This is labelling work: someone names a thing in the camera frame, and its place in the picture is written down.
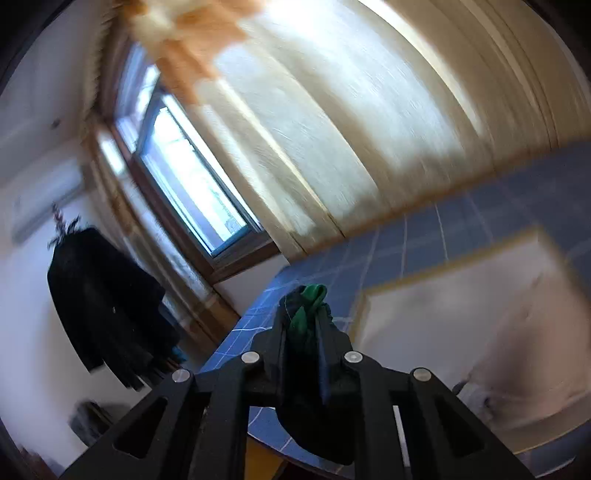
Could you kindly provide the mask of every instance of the air conditioner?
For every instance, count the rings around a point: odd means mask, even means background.
[[[84,189],[84,178],[75,159],[57,165],[29,184],[13,205],[12,241],[23,243],[51,218],[54,203],[63,207]]]

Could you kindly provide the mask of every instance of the curtain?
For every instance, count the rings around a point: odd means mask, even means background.
[[[92,116],[87,124],[89,166],[100,202],[109,206],[126,250],[166,289],[163,303],[206,359],[235,326],[238,314],[178,252],[131,179],[108,129]]]
[[[120,7],[119,0],[103,0],[103,11],[92,33],[80,129],[90,155],[82,169],[89,185],[96,186],[98,211],[110,227],[108,233],[166,289],[163,303],[193,338],[205,360],[233,329],[239,316],[179,253],[131,178],[111,133],[92,108],[101,101],[99,83],[105,80],[102,65],[109,64],[103,62],[103,57],[113,54],[108,49],[108,37],[120,27]]]
[[[288,258],[591,132],[521,0],[130,0],[132,34]]]

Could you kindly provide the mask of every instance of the black coat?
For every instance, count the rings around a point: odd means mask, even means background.
[[[179,334],[163,287],[95,228],[66,235],[47,272],[64,330],[88,371],[106,363],[126,387],[174,369]]]

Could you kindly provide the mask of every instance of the window frame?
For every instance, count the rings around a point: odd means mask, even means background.
[[[243,204],[233,195],[225,182],[215,172],[215,169],[210,165],[201,150],[195,145],[191,136],[187,134],[174,115],[172,115],[173,118],[175,118],[183,135],[193,146],[199,157],[199,161],[202,162],[220,188],[222,188],[224,194],[228,196],[231,203],[247,222],[249,229],[239,238],[235,238],[235,236],[231,237],[228,240],[232,240],[230,245],[221,245],[216,249],[221,251],[217,252],[214,250],[215,255],[212,256],[201,244],[194,232],[191,231],[186,221],[178,214],[172,203],[166,198],[157,180],[139,156],[141,155],[139,153],[145,148],[148,136],[153,129],[155,118],[160,111],[159,104],[161,102],[164,103],[163,98],[167,93],[162,87],[160,79],[156,82],[150,102],[146,108],[144,119],[139,129],[135,151],[130,150],[124,139],[125,133],[121,131],[121,115],[123,112],[129,112],[129,106],[135,101],[137,93],[141,88],[143,74],[150,65],[147,61],[140,62],[139,68],[136,68],[136,72],[132,77],[132,82],[124,81],[127,80],[125,75],[129,73],[127,71],[128,58],[130,54],[134,54],[137,48],[136,45],[131,41],[123,25],[113,29],[103,57],[106,60],[102,65],[102,72],[109,72],[110,75],[108,81],[101,82],[100,89],[102,91],[99,92],[99,102],[96,105],[96,109],[111,131],[132,179],[156,218],[162,224],[162,227],[167,231],[169,237],[183,256],[212,285],[279,254],[279,249],[269,237],[269,234],[262,230],[252,219]],[[135,97],[128,96],[126,98],[126,104],[124,105],[121,105],[122,97],[119,94],[121,88],[126,89],[128,95],[132,95],[129,92],[136,92]]]

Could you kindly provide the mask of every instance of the metal screw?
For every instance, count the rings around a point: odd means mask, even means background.
[[[413,372],[413,376],[414,378],[419,380],[419,382],[428,382],[429,380],[431,380],[431,372],[426,368],[417,368]]]
[[[359,352],[351,350],[345,354],[345,360],[347,360],[350,364],[358,364],[361,360],[363,360],[363,355],[361,355]]]
[[[189,370],[185,370],[184,368],[179,368],[176,372],[173,373],[173,380],[176,383],[183,383],[189,379],[191,374]]]
[[[246,364],[255,364],[261,359],[261,356],[256,352],[250,351],[244,352],[241,358],[242,361]]]

